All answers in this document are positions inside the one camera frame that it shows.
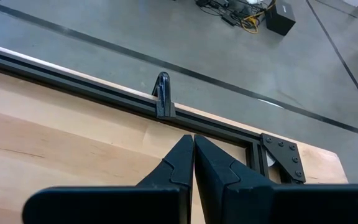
gray floor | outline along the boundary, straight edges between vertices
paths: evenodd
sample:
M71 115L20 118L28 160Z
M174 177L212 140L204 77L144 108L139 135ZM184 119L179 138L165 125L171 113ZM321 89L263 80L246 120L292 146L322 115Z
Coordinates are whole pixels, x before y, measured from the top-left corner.
M296 25L286 37L230 27L193 0L2 0L3 6L174 63L358 128L358 91L305 1L292 0ZM337 1L311 5L358 81L358 17ZM173 99L325 148L358 182L358 134L72 39L0 13L0 46L150 93L159 72Z

black clip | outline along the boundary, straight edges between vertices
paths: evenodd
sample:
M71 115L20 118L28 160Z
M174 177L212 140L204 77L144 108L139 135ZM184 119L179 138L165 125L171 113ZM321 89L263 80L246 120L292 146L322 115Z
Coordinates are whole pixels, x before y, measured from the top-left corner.
M280 164L282 181L293 184L306 182L301 157L295 143L262 133L261 143L271 156Z
M171 102L171 84L167 72L161 72L158 75L152 95L158 98L157 118L170 119L176 116L175 105Z

wooden tabletop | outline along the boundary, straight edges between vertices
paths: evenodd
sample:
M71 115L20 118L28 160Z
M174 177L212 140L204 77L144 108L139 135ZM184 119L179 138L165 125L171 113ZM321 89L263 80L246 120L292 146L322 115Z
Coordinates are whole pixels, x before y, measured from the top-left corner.
M4 49L10 54L21 55ZM145 93L44 63L147 98ZM204 111L175 104L256 133L272 134ZM0 74L0 223L21 223L24 202L56 185L135 185L188 131ZM298 144L307 184L347 183L337 155ZM245 162L245 150L212 139ZM272 167L272 180L279 174ZM192 222L204 223L196 181Z

yellow cable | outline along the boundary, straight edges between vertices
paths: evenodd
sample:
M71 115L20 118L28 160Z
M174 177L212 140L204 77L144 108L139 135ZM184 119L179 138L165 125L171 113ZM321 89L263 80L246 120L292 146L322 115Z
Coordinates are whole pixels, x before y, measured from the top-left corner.
M242 28L243 28L245 31L250 32L251 34L257 34L257 33L258 33L258 25L257 25L257 19L256 19L256 17L262 15L263 13L265 13L265 12L267 12L269 9L271 9L274 5L276 5L276 0L273 0L273 1L274 1L274 3L273 3L271 6L269 6L265 11L256 13L255 15L246 17L246 18L244 18L243 20L241 20L241 26L242 26ZM244 21L249 21L250 23L252 23L252 24L254 25L254 27L255 27L255 31L246 28L246 26L244 25Z

black box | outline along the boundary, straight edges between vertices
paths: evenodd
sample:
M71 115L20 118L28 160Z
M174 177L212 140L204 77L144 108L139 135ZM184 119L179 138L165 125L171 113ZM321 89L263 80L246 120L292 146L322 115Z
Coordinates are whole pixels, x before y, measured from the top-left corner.
M295 16L289 3L276 0L274 5L266 13L266 26L271 31L286 35L295 24Z

